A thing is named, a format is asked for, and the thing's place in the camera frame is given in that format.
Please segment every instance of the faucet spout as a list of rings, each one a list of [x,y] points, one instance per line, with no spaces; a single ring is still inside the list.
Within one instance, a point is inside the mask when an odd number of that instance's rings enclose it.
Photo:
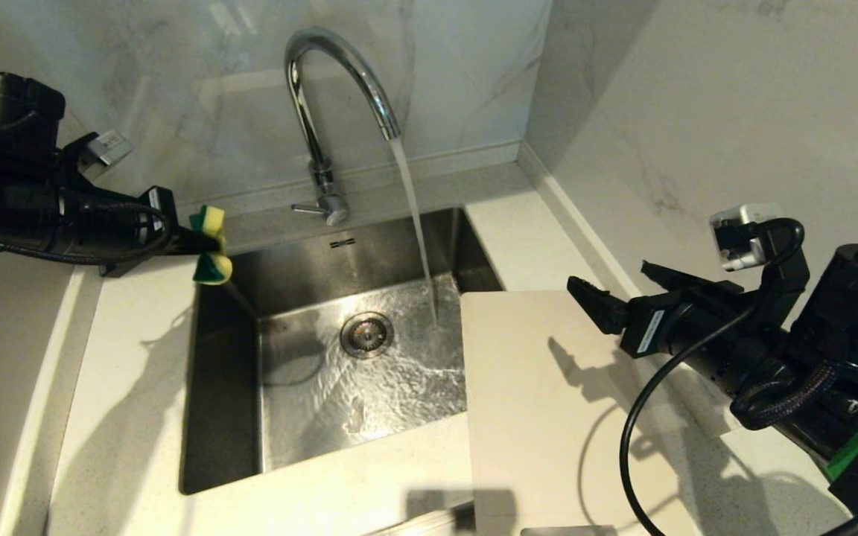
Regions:
[[[306,95],[303,92],[304,81],[300,60],[308,51],[326,52],[353,76],[363,94],[366,95],[372,114],[375,116],[382,137],[386,141],[398,138],[401,135],[401,130],[393,110],[389,106],[389,98],[386,98],[386,92],[382,89],[379,79],[372,72],[372,68],[366,63],[360,51],[355,50],[353,45],[348,44],[340,35],[326,30],[326,28],[304,28],[304,30],[293,34],[287,43],[285,55],[287,84],[290,87],[290,97],[293,98],[296,118],[299,119],[300,129],[303,131],[303,138],[306,140],[307,149],[310,152],[310,173],[313,174],[314,186],[317,188],[317,204],[322,210],[326,210],[324,205],[331,204],[333,196],[340,197],[340,192],[338,192],[336,179],[331,172],[330,158],[327,157],[320,145],[320,139],[317,137],[313,115],[310,113],[310,107],[307,105]],[[328,197],[328,202],[325,204],[322,199],[324,196]],[[330,214],[327,214],[327,224],[334,225],[345,220],[349,213],[345,201],[341,203],[340,207],[341,217],[331,218]]]

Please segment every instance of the faucet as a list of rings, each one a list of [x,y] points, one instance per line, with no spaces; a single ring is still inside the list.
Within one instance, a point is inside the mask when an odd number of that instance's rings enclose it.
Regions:
[[[317,130],[313,125],[313,116],[310,114],[306,95],[303,92],[300,59],[308,51],[326,52],[350,72],[363,94],[366,95],[372,114],[375,115],[382,137],[386,141],[398,138],[401,131],[389,106],[386,92],[379,84],[372,68],[353,45],[326,28],[304,28],[290,37],[285,55],[287,83],[290,86],[290,97],[293,98],[293,108],[296,109],[296,118],[299,119],[303,138],[307,142],[307,149],[310,150],[310,174],[313,176],[314,189],[317,192],[316,205],[296,204],[291,208],[303,213],[323,214],[327,225],[337,225],[350,216],[350,207],[340,195],[340,187],[333,177],[333,166],[320,146]]]

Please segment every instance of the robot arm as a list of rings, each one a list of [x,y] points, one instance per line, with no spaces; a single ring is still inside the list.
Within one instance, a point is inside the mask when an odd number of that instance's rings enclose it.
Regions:
[[[130,145],[89,133],[59,149],[64,115],[60,92],[0,72],[0,251],[98,265],[107,277],[154,255],[219,251],[214,238],[177,225],[170,190],[130,197],[92,185]]]
[[[763,266],[755,291],[647,262],[641,272],[665,294],[624,302],[578,278],[569,278],[568,291],[603,333],[623,333],[620,347],[631,357],[680,357],[730,397],[744,427],[775,427],[806,450],[830,479],[830,492],[858,516],[858,244],[836,250],[787,332],[780,325],[810,272],[803,226],[774,217],[776,210],[743,205],[711,218],[728,271]],[[643,403],[635,403],[634,418]],[[627,438],[631,424],[629,414]],[[624,477],[626,452],[622,461]],[[629,478],[626,492],[630,499]],[[657,533],[639,505],[635,513]]]

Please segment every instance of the white label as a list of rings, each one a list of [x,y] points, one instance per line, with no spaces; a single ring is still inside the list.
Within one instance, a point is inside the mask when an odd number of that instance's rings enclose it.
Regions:
[[[664,318],[664,310],[655,311],[653,315],[651,315],[651,322],[647,323],[647,331],[644,332],[644,338],[641,339],[641,343],[638,345],[638,353],[643,354],[647,351],[647,347],[651,346],[651,339],[654,339],[654,333],[658,331],[658,326],[661,325],[661,319]]]
[[[161,198],[157,197],[156,189],[152,189],[152,191],[147,193],[147,200],[150,201],[150,206],[153,206],[157,210],[161,210]],[[164,227],[164,224],[161,223],[161,220],[154,218],[154,231],[160,231],[162,227]]]

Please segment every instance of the water stream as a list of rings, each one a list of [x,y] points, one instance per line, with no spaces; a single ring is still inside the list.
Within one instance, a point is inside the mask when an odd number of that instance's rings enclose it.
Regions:
[[[406,153],[402,150],[400,138],[389,141],[393,149],[395,163],[399,166],[399,174],[402,177],[402,186],[406,189],[406,200],[409,200],[409,212],[413,215],[413,224],[416,227],[416,242],[419,242],[419,255],[422,256],[422,274],[426,278],[426,288],[429,289],[429,309],[432,311],[432,320],[437,325],[439,316],[436,314],[436,288],[432,285],[432,277],[429,275],[429,257],[426,255],[426,242],[422,237],[422,224],[419,222],[419,205],[416,204],[416,190],[413,188],[413,176],[409,173],[409,164],[406,162]]]

